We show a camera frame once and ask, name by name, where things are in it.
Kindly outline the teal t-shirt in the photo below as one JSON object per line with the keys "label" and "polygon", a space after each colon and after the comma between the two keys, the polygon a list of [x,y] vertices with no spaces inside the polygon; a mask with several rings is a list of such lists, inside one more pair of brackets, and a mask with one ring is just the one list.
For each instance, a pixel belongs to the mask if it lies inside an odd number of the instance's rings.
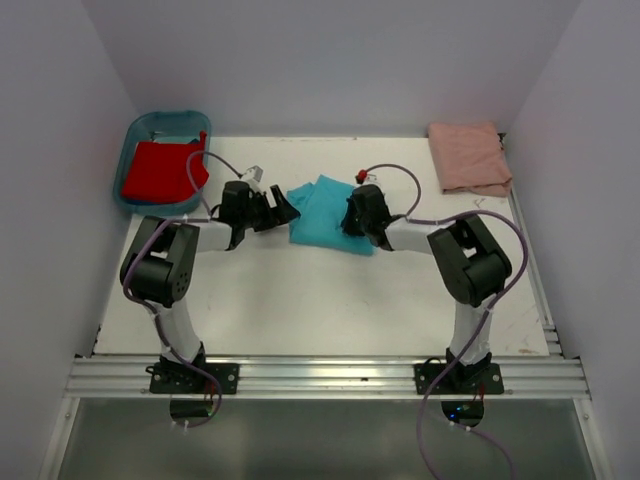
{"label": "teal t-shirt", "polygon": [[374,247],[366,237],[349,236],[341,223],[347,213],[347,200],[354,187],[325,175],[286,193],[288,202],[300,213],[289,224],[292,244],[333,249],[372,256]]}

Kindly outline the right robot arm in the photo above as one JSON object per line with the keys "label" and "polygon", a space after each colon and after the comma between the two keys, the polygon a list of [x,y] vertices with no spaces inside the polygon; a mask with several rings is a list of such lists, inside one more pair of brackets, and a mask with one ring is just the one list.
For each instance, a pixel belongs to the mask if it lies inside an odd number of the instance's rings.
{"label": "right robot arm", "polygon": [[455,301],[445,379],[451,389],[461,393],[476,386],[481,370],[491,363],[488,337],[493,309],[512,275],[511,261],[481,219],[483,215],[506,220],[487,210],[466,211],[442,220],[393,215],[381,189],[365,184],[347,198],[341,224],[345,234],[365,237],[381,250],[434,258]]}

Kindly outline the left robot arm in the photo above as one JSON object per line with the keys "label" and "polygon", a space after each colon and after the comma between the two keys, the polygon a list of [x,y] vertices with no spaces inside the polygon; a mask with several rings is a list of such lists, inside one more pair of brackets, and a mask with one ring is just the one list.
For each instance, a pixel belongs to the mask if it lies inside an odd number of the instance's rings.
{"label": "left robot arm", "polygon": [[145,216],[125,255],[120,269],[123,293],[150,313],[161,358],[176,364],[172,379],[185,392],[201,390],[208,379],[202,363],[204,345],[195,333],[186,301],[196,256],[230,252],[248,230],[260,233],[300,218],[279,186],[270,190],[274,204],[248,182],[230,181],[206,218]]}

